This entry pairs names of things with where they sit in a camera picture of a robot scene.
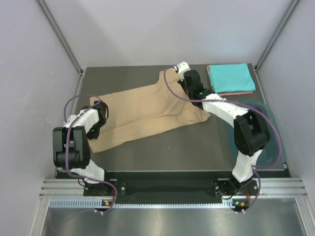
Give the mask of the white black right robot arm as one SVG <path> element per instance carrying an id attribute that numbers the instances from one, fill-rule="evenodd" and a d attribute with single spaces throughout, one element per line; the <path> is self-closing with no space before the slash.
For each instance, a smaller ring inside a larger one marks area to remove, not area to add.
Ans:
<path id="1" fill-rule="evenodd" d="M 237 195 L 247 190 L 253 177 L 253 167 L 271 139 L 263 117 L 248 108 L 238 106 L 204 88 L 196 70 L 178 71 L 178 83 L 194 106 L 214 114 L 234 130 L 234 143 L 238 149 L 235 167 L 229 180 L 230 190 Z"/>

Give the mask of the beige t shirt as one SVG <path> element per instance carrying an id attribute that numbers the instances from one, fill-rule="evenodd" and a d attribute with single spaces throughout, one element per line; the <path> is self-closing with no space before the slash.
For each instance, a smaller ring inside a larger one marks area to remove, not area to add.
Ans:
<path id="1" fill-rule="evenodd" d="M 187 96 L 178 79 L 168 69 L 160 71 L 153 85 L 100 96 L 109 108 L 109 117 L 99 137 L 89 141 L 92 152 L 207 121 L 208 112 L 183 100 Z"/>

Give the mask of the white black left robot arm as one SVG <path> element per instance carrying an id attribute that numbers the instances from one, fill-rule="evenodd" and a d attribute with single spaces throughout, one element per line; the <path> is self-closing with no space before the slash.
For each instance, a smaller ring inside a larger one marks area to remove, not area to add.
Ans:
<path id="1" fill-rule="evenodd" d="M 106 124 L 109 109 L 103 101 L 83 107 L 79 114 L 70 115 L 62 127 L 53 130 L 53 162 L 57 168 L 69 170 L 78 179 L 85 196 L 104 196 L 112 190 L 106 171 L 91 160 L 89 141 L 99 137 Z"/>

